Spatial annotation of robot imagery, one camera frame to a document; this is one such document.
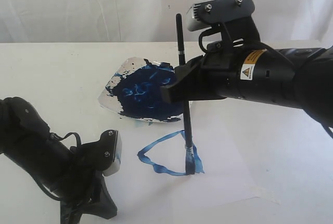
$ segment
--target robotic arm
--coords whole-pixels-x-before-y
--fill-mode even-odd
[[[333,127],[333,47],[272,49],[260,41],[252,20],[252,0],[212,0],[194,4],[187,28],[203,31],[204,56],[175,68],[177,81],[161,88],[169,103],[244,99],[302,108],[331,134]],[[204,36],[221,41],[204,48]]]
[[[76,147],[60,141],[76,137]],[[34,107],[19,97],[0,100],[0,154],[31,175],[41,190],[60,201],[61,224],[77,224],[82,214],[110,219],[117,207],[104,177],[118,171],[121,140],[116,130],[107,130],[99,141],[81,144],[77,133],[64,138],[50,128]]]

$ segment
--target screw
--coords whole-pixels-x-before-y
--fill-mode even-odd
[[[205,9],[206,12],[210,12],[212,10],[212,5],[211,4],[206,4],[204,6],[204,9]]]
[[[236,3],[238,6],[240,6],[242,2],[243,2],[243,0],[235,0],[235,3]]]

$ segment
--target white paper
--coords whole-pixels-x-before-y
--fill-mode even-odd
[[[120,171],[107,178],[119,208],[115,221],[144,223],[179,211],[199,210],[255,197],[249,170],[209,102],[194,104],[193,141],[205,174],[174,177],[157,174],[137,153],[153,141],[182,129],[181,123],[157,124],[120,131],[123,154]],[[185,141],[181,135],[157,144],[146,154],[157,164],[185,171]]]

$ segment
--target blue paint blob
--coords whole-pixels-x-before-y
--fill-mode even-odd
[[[169,104],[163,101],[160,87],[176,81],[173,67],[167,63],[153,65],[147,59],[146,66],[124,77],[113,88],[106,86],[109,96],[116,96],[123,107],[121,115],[140,119],[152,118],[160,121],[179,121],[183,113],[182,103]]]

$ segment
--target white table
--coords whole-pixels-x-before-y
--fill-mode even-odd
[[[271,45],[300,48],[320,43]],[[187,58],[200,55],[197,43],[187,43],[186,54]],[[106,129],[135,124],[129,119],[119,122],[97,101],[113,73],[132,56],[176,63],[176,44],[0,44],[0,98],[23,97],[54,132],[76,131],[84,142],[95,141]],[[222,105],[216,113],[233,133],[259,190],[274,192],[272,198],[280,204],[252,198],[177,214],[160,223],[332,223],[333,140],[320,125],[297,109],[232,99]],[[0,156],[0,172],[1,223],[59,223],[59,204],[4,155]],[[112,220],[85,215],[81,223],[93,222]]]

